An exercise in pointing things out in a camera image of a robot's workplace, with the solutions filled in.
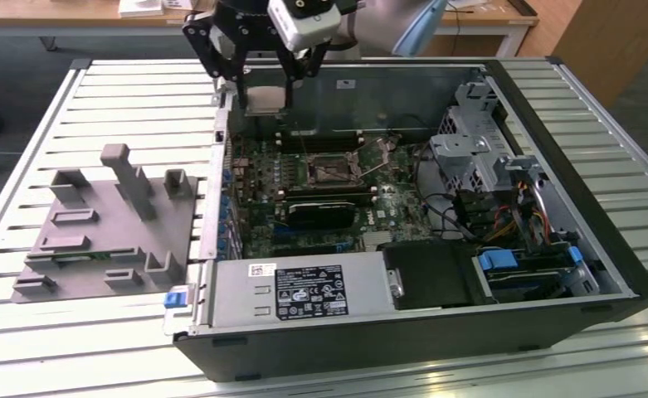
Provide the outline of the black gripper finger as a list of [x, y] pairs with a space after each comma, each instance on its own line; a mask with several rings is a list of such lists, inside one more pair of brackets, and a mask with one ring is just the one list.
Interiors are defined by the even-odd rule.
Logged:
[[295, 58], [291, 52], [280, 43], [275, 49], [276, 58], [280, 62], [286, 76], [284, 83], [284, 108], [288, 109], [294, 104], [294, 84], [306, 77], [315, 77], [323, 62], [323, 45], [315, 45], [306, 49], [303, 57]]
[[247, 51], [238, 44], [232, 44], [230, 58], [224, 57], [216, 49], [215, 42], [211, 40], [211, 31], [214, 28], [216, 26], [210, 14], [191, 14], [184, 18], [182, 32], [208, 76], [214, 79], [223, 78], [235, 84], [239, 108], [246, 109], [247, 95], [243, 67]]

